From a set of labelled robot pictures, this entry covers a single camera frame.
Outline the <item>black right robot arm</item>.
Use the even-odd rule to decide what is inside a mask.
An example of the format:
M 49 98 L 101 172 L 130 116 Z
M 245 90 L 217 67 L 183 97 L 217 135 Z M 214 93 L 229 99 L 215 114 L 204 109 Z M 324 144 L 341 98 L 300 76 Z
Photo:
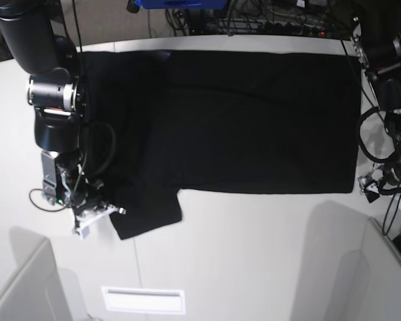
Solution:
M 90 226 L 112 213 L 124 213 L 103 197 L 99 179 L 116 152 L 110 133 L 109 155 L 87 174 L 95 128 L 90 118 L 90 85 L 81 43 L 69 35 L 60 1 L 0 1 L 0 31 L 7 47 L 29 74 L 26 96 L 35 114 L 35 143 L 41 149 L 41 194 L 73 213 L 73 233 L 85 237 Z

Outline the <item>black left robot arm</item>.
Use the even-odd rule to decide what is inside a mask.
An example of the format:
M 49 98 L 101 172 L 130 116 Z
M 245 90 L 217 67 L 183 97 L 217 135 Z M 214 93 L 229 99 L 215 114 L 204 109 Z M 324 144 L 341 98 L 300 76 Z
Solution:
M 358 16 L 353 20 L 352 45 L 376 100 L 356 125 L 358 146 L 374 164 L 371 171 L 358 177 L 358 183 L 373 203 L 381 196 L 401 195 L 401 35 L 383 31 L 376 20 Z M 386 158 L 372 155 L 361 136 L 363 123 L 374 114 L 382 117 L 394 147 Z

